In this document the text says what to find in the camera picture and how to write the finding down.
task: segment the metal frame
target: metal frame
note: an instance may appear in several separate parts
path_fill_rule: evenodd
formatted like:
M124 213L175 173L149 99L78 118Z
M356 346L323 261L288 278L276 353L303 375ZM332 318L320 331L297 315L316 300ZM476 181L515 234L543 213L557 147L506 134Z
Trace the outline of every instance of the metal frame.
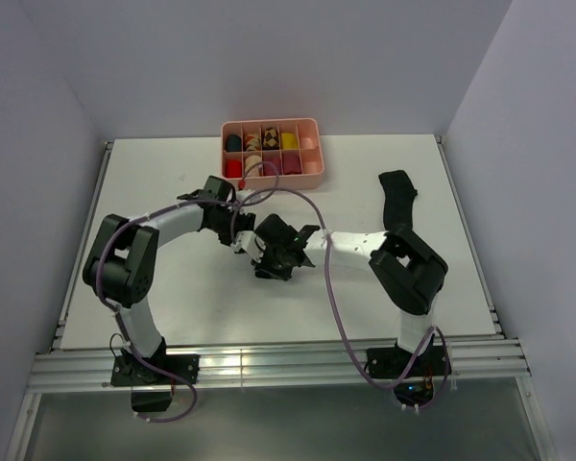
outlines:
M436 141L497 333L491 336L449 338L454 369L453 379L515 377L541 459L556 460L558 458L533 392L527 361L519 341L506 339L503 334L448 168L444 147L438 136L436 136ZM19 418L12 435L8 460L24 459L42 394L130 392L131 390L131 388L111 388L108 384L113 366L113 356L108 350L63 351L60 348L74 281L83 259L84 246L102 190L112 146L112 142L107 143L92 204L85 222L84 235L64 298L53 348L50 353L36 357ZM352 346L355 348L361 363L364 363L365 349L391 346L394 341L394 338L354 341ZM362 377L358 375L349 361L344 345L339 341L275 345L228 345L224 347L199 346L170 348L168 350L170 354L192 352L201 356L201 369L197 383L199 388L248 388L363 382ZM145 386L136 389L159 391L167 388L167 386Z
M89 228L94 220L94 213L96 212L96 206L98 205L98 199L100 199L100 193L103 188L103 182L105 181L105 174L108 168L108 161L111 157L111 152L113 150L113 143L107 142L105 144L105 153L103 155L103 161L100 165L100 171L98 173L98 179L96 180L96 185L94 186L94 194L92 195L92 202L89 206L89 211L87 212L87 218L85 218L84 234L81 237L81 243L79 244L79 250L77 250L77 257L75 258L75 263L73 264L73 270L70 274L70 280L68 281L68 287L66 288L66 295L64 296L64 303L61 307L60 321L66 322L68 317L68 307L70 305L70 300L73 295L73 290L75 289L75 281L77 280L77 274L79 274L79 268L84 258L85 244L87 243L87 238L89 236Z
M533 379L530 377L517 377L516 385L527 415L527 421L529 426L531 426L531 432L534 434L540 459L544 461L559 460L559 454L555 450L553 439L541 410L540 401L536 397Z
M7 450L7 461L23 461L25 458L41 397L41 394L24 395L19 416L12 430L11 443Z

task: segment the yellow object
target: yellow object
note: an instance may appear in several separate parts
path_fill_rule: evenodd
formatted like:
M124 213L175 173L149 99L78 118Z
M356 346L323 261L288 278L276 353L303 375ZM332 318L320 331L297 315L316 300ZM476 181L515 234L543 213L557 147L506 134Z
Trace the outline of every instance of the yellow object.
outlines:
M292 133L282 133L281 134L281 148L282 149L298 149L299 143L297 142L297 137Z

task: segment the white wall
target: white wall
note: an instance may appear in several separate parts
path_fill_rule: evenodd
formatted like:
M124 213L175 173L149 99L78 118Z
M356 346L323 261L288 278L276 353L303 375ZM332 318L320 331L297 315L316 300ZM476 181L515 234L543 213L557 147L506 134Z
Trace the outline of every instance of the white wall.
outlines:
M515 0L447 155L503 326L576 459L576 0Z
M0 459L52 339L101 152L25 13L0 0Z
M444 133L511 0L20 0L106 138Z

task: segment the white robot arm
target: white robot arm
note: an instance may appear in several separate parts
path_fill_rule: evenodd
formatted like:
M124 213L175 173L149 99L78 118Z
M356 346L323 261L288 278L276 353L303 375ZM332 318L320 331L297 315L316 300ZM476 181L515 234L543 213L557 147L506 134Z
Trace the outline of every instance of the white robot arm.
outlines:
M109 249L101 286L103 295L115 302L120 329L128 333L130 343L122 349L127 358L134 346L147 362L164 363L166 343L154 323L147 293L157 250L179 236L204 229L215 231L221 243L252 259L254 273L261 279L288 280L295 267L324 265L328 230L309 225L296 231L276 214L254 226L255 216L237 212L228 201L230 194L234 197L229 183L209 177L204 189L180 197L191 202L188 206L130 226ZM103 221L83 272L84 282L95 291L100 255L117 230L130 221L117 215ZM373 271L399 309L396 345L409 358L432 325L433 302L443 287L446 263L407 226L373 233L335 231L330 238L332 263Z

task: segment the black cloth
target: black cloth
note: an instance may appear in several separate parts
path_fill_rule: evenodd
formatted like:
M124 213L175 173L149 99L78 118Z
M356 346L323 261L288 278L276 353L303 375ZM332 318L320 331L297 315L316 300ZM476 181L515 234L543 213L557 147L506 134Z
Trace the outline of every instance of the black cloth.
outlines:
M403 170L389 171L379 176L384 189L384 229L389 231L392 226L406 224L412 228L412 204L418 195L410 177Z

